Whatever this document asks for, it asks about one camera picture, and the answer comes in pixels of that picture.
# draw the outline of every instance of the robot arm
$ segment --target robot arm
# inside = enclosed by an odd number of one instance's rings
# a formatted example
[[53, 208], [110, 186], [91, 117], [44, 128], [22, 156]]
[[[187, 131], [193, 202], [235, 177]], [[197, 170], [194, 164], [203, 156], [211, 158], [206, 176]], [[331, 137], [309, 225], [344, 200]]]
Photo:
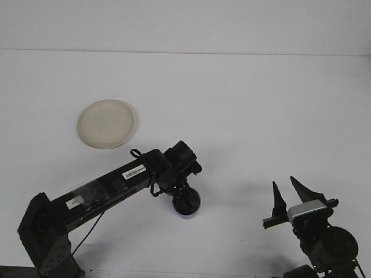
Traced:
[[324, 273], [326, 278], [357, 278], [354, 272], [359, 267], [357, 241], [345, 229], [328, 223], [339, 201], [326, 200], [323, 194], [309, 190], [293, 177], [291, 182], [303, 203], [286, 211], [286, 203], [274, 182], [275, 206], [272, 217], [263, 220], [263, 227], [267, 229], [290, 222], [314, 269], [308, 265], [301, 266], [283, 274], [283, 277], [318, 278], [318, 272]]
[[[163, 192], [173, 196], [180, 214], [197, 211], [200, 198], [188, 185], [187, 177], [200, 173], [202, 167], [184, 142], [165, 153], [158, 149], [130, 153], [136, 160], [55, 200], [50, 201], [45, 193], [31, 200], [18, 233], [39, 275], [84, 277], [71, 254], [68, 233], [146, 187], [151, 187], [154, 196]], [[160, 188], [157, 193], [154, 184]]]

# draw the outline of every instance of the barcode sticker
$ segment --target barcode sticker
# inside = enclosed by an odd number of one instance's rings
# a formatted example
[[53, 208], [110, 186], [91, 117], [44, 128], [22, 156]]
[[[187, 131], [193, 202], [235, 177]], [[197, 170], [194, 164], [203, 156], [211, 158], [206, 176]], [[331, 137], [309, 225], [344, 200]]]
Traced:
[[132, 178], [144, 171], [146, 171], [146, 168], [144, 167], [144, 165], [141, 164], [129, 171], [126, 171], [125, 173], [122, 173], [122, 176], [124, 179], [128, 180], [129, 178]]

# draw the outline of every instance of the white plate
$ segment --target white plate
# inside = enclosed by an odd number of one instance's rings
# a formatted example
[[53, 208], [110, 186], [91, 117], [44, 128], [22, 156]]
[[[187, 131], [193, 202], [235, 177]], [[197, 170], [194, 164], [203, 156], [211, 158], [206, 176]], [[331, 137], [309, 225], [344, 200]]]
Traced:
[[128, 105], [119, 100], [101, 100], [83, 111], [77, 131], [86, 145], [110, 149], [121, 145], [133, 126], [134, 116]]

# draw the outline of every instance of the white label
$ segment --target white label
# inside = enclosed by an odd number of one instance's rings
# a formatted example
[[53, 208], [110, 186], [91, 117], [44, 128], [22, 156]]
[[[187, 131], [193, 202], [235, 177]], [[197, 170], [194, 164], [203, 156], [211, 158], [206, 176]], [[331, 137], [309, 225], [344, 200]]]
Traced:
[[125, 173], [122, 173], [122, 175], [124, 179], [128, 180], [129, 178], [132, 178], [135, 175], [138, 175], [139, 173], [144, 172], [144, 171], [146, 171], [146, 168], [144, 167], [144, 165], [141, 164], [129, 171], [126, 171]]
[[79, 204], [83, 204], [84, 200], [81, 195], [74, 197], [73, 199], [66, 202], [68, 209], [73, 209], [74, 207], [78, 206]]

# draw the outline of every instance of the black cable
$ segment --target black cable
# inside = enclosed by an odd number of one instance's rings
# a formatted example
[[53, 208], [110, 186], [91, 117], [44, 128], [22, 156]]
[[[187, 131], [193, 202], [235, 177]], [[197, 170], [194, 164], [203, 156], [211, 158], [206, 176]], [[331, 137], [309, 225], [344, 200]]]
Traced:
[[358, 269], [359, 269], [360, 273], [362, 274], [362, 277], [363, 278], [366, 278], [366, 276], [365, 276], [365, 274], [364, 274], [364, 272], [363, 272], [363, 270], [361, 268], [361, 265], [359, 264], [359, 262], [357, 261], [357, 259], [354, 259], [354, 261], [358, 265]]
[[85, 239], [90, 235], [90, 233], [92, 232], [92, 230], [94, 229], [94, 227], [97, 225], [98, 221], [102, 218], [103, 214], [104, 214], [104, 212], [98, 217], [97, 221], [95, 221], [95, 223], [92, 226], [92, 228], [90, 229], [89, 233], [81, 240], [81, 242], [79, 243], [79, 245], [77, 245], [77, 247], [75, 248], [75, 250], [72, 252], [72, 256], [76, 253], [77, 249], [79, 249], [79, 247], [85, 241]]

